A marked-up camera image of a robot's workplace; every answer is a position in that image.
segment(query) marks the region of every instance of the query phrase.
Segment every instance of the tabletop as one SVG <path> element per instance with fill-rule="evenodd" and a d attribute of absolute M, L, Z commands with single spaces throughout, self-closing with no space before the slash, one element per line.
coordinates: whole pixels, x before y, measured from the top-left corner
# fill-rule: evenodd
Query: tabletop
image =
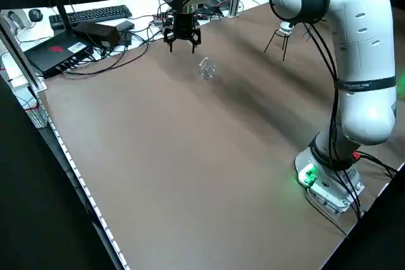
<path fill-rule="evenodd" d="M 302 27 L 284 62 L 282 39 L 263 52 L 279 24 L 260 6 L 203 26 L 195 54 L 158 41 L 120 69 L 48 80 L 49 114 L 131 268 L 318 269 L 342 240 L 293 165 L 330 117 L 332 81 Z M 198 75 L 204 58 L 216 65 L 210 81 Z M 404 127 L 364 150 L 398 166 Z M 367 209 L 387 179 L 368 163 L 358 170 Z M 338 220 L 356 222 L 351 211 Z"/>

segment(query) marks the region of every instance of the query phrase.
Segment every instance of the led strip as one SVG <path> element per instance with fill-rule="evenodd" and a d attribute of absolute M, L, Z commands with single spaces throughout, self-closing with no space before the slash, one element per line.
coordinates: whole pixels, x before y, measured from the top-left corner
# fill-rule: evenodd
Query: led strip
<path fill-rule="evenodd" d="M 120 258 L 120 261 L 121 261 L 121 263 L 122 263 L 123 268 L 124 268 L 125 270 L 130 270 L 131 268 L 128 266 L 127 261 L 126 261 L 125 258 L 124 258 L 124 255 L 122 254 L 122 252 L 121 252 L 121 250 L 120 250 L 118 244 L 116 243 L 116 241 L 115 241 L 115 239 L 114 239 L 114 236 L 113 236 L 113 234 L 112 234 L 110 228 L 109 228 L 108 225 L 107 225 L 106 220 L 104 219 L 103 215 L 101 214 L 101 211 L 100 211 L 100 209 L 98 208 L 98 206 L 97 206 L 97 204 L 96 204 L 96 201 L 94 200 L 93 196 L 91 195 L 88 186 L 87 186 L 86 183 L 84 182 L 84 179 L 82 178 L 82 175 L 80 174 L 79 170 L 77 169 L 77 166 L 76 166 L 75 162 L 73 161 L 72 156 L 71 156 L 70 153 L 68 152 L 68 149 L 66 148 L 66 145 L 65 145 L 65 143 L 63 142 L 63 139 L 62 139 L 62 137 L 61 137 L 60 134 L 59 134 L 59 131 L 56 129 L 55 124 L 53 123 L 52 119 L 49 117 L 49 114 L 48 114 L 48 112 L 46 111 L 46 108 L 44 107 L 44 105 L 43 105 L 41 99 L 39 98 L 39 96 L 36 95 L 36 97 L 37 97 L 37 100 L 38 100 L 40 106 L 44 109 L 44 112 L 45 112 L 45 114 L 46 114 L 48 123 L 49 123 L 49 125 L 51 126 L 52 131 L 53 131 L 53 133 L 55 134 L 55 137 L 56 137 L 56 139 L 58 140 L 59 145 L 60 145 L 60 147 L 62 148 L 63 153 L 65 154 L 65 157 L 67 158 L 67 160 L 68 160 L 70 166 L 72 167 L 73 172 L 75 173 L 75 175 L 76 175 L 78 181 L 80 182 L 80 185 L 82 186 L 82 189 L 83 189 L 84 193 L 86 194 L 86 196 L 87 196 L 89 202 L 91 203 L 91 206 L 93 207 L 93 210 L 94 210 L 94 212 L 96 213 L 97 218 L 98 218 L 98 220 L 100 221 L 101 226 L 102 226 L 103 229 L 104 229 L 104 232 L 106 233 L 106 235 L 107 235 L 107 237 L 108 237 L 110 243 L 112 244 L 112 246 L 113 246 L 113 248 L 114 248 L 114 250 L 115 250 L 115 253 L 116 253 L 117 256 Z"/>

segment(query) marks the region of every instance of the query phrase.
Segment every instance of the computer mouse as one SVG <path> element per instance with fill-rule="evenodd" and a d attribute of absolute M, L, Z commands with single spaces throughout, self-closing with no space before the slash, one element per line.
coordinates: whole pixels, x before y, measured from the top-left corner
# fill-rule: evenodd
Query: computer mouse
<path fill-rule="evenodd" d="M 28 17 L 30 18 L 31 22 L 39 22 L 43 19 L 44 15 L 42 15 L 41 11 L 38 9 L 31 9 L 28 12 Z"/>

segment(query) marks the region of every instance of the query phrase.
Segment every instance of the keyboard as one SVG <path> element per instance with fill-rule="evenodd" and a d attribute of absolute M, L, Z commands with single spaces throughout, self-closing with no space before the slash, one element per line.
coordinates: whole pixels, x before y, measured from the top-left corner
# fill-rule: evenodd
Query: keyboard
<path fill-rule="evenodd" d="M 106 20 L 114 20 L 119 18 L 128 18 L 132 14 L 126 6 L 109 6 L 107 8 L 89 9 L 87 11 L 79 11 L 76 13 L 68 13 L 69 22 L 72 27 L 77 26 L 81 21 L 86 22 L 101 22 Z M 52 15 L 49 17 L 51 28 L 53 30 L 62 30 L 63 26 L 61 15 Z"/>

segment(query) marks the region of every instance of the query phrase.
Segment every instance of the green led light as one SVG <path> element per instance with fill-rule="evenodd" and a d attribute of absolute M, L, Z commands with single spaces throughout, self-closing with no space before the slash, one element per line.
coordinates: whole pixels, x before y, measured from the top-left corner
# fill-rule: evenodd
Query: green led light
<path fill-rule="evenodd" d="M 313 164 L 308 164 L 298 173 L 298 179 L 301 183 L 310 187 L 317 179 L 317 170 Z"/>
<path fill-rule="evenodd" d="M 405 97 L 405 74 L 402 74 L 399 77 L 399 81 L 397 83 L 397 90 L 399 97 Z"/>

